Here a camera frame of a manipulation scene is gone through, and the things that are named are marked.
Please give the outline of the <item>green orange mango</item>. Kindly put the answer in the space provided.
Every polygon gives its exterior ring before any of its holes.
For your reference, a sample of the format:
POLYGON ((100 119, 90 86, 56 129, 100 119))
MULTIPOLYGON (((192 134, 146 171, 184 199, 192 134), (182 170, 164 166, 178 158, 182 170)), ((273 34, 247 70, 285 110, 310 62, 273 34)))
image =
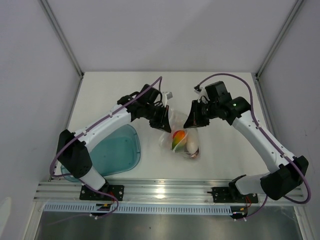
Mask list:
POLYGON ((178 150, 185 147, 187 143, 187 133, 184 130, 177 130, 172 135, 171 149, 178 150))

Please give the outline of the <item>white radish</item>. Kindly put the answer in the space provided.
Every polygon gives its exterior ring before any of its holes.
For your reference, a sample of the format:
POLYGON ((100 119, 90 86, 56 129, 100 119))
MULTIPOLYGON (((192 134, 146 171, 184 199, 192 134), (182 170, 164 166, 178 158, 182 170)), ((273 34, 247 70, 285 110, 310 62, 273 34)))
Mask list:
POLYGON ((192 155, 197 152, 198 147, 199 147, 199 144, 198 144, 197 138, 193 134, 188 133, 187 141, 186 141, 187 151, 192 155))

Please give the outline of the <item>clear zip top bag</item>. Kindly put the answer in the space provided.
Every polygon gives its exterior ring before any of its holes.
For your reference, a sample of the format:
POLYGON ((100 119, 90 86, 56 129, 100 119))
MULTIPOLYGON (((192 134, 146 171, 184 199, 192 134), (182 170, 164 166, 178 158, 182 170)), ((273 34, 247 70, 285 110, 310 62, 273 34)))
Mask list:
POLYGON ((184 128, 188 116, 178 110, 169 109, 171 133, 164 132, 159 138, 162 150, 186 159, 197 159, 200 155, 199 133, 196 128, 184 128))

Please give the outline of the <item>dark red apple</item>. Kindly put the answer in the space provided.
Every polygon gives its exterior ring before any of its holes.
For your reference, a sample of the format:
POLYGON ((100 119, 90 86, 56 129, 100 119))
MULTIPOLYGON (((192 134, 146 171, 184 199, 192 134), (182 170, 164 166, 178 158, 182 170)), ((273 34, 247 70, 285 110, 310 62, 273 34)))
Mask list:
POLYGON ((199 156, 199 154, 200 154, 200 150, 198 149, 195 153, 190 153, 188 155, 188 158, 189 159, 196 159, 199 156))

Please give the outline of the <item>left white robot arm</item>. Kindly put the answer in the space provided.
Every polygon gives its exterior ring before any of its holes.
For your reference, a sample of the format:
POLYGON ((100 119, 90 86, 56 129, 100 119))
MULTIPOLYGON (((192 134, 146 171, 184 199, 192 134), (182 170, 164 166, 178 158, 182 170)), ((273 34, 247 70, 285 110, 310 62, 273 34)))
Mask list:
POLYGON ((162 92, 149 84, 121 97, 97 122, 75 132, 61 132, 55 160, 86 185, 97 200, 105 199, 108 182, 93 166, 91 151, 114 131, 140 118, 148 120, 151 128, 170 133, 169 106, 162 100, 162 92))

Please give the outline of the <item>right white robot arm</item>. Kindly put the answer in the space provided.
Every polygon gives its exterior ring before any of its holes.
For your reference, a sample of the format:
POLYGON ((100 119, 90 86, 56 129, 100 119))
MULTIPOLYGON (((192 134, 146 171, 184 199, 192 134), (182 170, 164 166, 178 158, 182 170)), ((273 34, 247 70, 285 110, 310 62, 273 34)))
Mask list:
POLYGON ((248 194, 265 194, 277 201, 301 184, 305 184, 307 190, 307 198, 302 203, 310 200, 311 189, 305 177, 308 160, 304 156, 294 156, 265 130, 255 118, 252 106, 243 97, 225 103, 217 100, 207 103, 193 100, 184 128, 205 127, 215 118, 227 121, 239 131, 268 169, 265 174, 243 175, 232 180, 228 189, 228 196, 232 201, 239 202, 248 194))

